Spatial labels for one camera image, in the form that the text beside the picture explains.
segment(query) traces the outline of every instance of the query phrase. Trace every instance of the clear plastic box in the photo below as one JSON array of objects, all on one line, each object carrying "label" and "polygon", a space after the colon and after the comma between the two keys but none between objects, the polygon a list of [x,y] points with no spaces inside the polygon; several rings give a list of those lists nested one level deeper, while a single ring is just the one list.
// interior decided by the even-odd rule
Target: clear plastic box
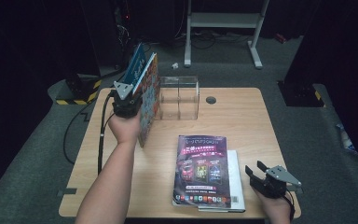
[{"label": "clear plastic box", "polygon": [[160,77],[156,119],[197,119],[200,88],[197,77]]}]

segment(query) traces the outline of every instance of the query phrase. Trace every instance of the white book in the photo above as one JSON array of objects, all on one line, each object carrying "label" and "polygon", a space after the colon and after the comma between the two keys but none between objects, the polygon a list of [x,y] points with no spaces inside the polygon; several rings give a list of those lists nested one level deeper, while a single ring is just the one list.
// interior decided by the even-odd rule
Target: white book
[{"label": "white book", "polygon": [[231,194],[231,207],[218,208],[199,206],[201,212],[245,212],[245,199],[243,198],[240,166],[238,165],[238,156],[236,150],[227,151],[229,190]]}]

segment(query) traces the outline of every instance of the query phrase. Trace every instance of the human arm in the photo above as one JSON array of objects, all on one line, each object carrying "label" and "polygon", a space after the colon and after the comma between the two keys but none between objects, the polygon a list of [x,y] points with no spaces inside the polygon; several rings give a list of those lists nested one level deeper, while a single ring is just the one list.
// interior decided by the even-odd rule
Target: human arm
[{"label": "human arm", "polygon": [[76,223],[124,223],[130,203],[139,120],[140,113],[131,119],[114,115],[109,120],[117,146],[80,205]]},{"label": "human arm", "polygon": [[263,204],[264,212],[267,214],[271,224],[290,223],[290,205],[285,199],[267,198],[258,190],[252,189]]}]

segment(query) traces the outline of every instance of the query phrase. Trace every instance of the dark curtain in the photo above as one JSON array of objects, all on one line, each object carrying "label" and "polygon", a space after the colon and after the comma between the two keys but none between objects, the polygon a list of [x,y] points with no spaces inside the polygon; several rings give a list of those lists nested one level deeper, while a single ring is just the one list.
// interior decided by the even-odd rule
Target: dark curtain
[{"label": "dark curtain", "polygon": [[358,0],[321,2],[285,83],[324,84],[358,151]]},{"label": "dark curtain", "polygon": [[0,1],[0,178],[48,113],[48,87],[62,79],[43,41],[38,7]]},{"label": "dark curtain", "polygon": [[260,36],[283,35],[287,40],[307,32],[320,0],[270,0]]}]

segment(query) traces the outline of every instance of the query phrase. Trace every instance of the hand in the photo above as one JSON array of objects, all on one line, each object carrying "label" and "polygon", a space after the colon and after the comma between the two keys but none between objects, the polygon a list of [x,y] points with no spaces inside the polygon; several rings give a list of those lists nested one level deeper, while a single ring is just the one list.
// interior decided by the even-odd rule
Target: hand
[{"label": "hand", "polygon": [[285,199],[267,198],[258,190],[254,188],[252,189],[263,204],[264,212],[267,214],[272,224],[290,223],[290,205]]},{"label": "hand", "polygon": [[130,119],[124,119],[116,115],[108,121],[110,130],[117,139],[117,143],[136,142],[141,131],[140,123],[141,112]]}]

